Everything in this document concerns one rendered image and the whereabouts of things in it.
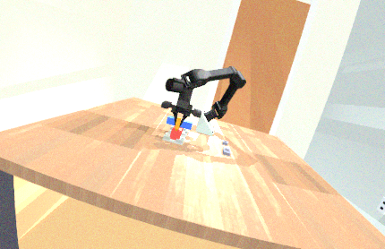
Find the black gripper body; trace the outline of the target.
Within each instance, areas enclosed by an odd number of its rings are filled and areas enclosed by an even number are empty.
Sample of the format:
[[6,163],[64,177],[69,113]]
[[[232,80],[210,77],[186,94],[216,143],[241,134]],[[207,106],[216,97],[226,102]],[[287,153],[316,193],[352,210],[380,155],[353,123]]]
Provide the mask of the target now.
[[[184,95],[182,93],[179,93],[178,100],[180,99],[180,97],[183,98],[184,101],[187,101],[187,99],[189,99],[189,101],[191,101],[192,96],[188,96],[188,95]],[[168,109],[171,107],[171,111],[175,111],[175,109],[176,109],[176,105],[173,105],[172,102],[166,101],[166,100],[161,103],[161,107],[165,108],[165,109]],[[193,116],[201,118],[201,110],[199,110],[199,109],[195,108],[194,110],[192,110],[191,113],[186,112],[186,115],[189,116],[190,114],[193,114]]]

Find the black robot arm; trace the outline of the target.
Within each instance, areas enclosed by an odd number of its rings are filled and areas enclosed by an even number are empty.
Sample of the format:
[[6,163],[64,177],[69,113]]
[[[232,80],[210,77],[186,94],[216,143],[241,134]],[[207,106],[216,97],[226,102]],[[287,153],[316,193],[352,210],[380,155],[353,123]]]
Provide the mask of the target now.
[[[189,77],[190,81],[188,81],[186,76]],[[208,122],[210,122],[210,120],[214,118],[221,119],[227,112],[227,105],[232,99],[232,97],[234,97],[236,90],[242,89],[242,87],[246,84],[246,80],[243,77],[242,73],[240,71],[237,71],[232,65],[227,68],[211,71],[206,71],[203,69],[193,69],[187,73],[182,74],[181,77],[181,79],[174,77],[166,80],[166,91],[182,93],[184,95],[192,96],[193,89],[203,86],[207,82],[229,79],[230,84],[222,99],[220,101],[216,101],[215,104],[211,106],[213,109],[206,113],[203,113]],[[190,105],[189,99],[187,99],[187,101],[184,101],[183,98],[180,97],[180,99],[177,101],[175,111],[177,113],[185,115],[186,112],[191,113],[192,109],[193,105]]]

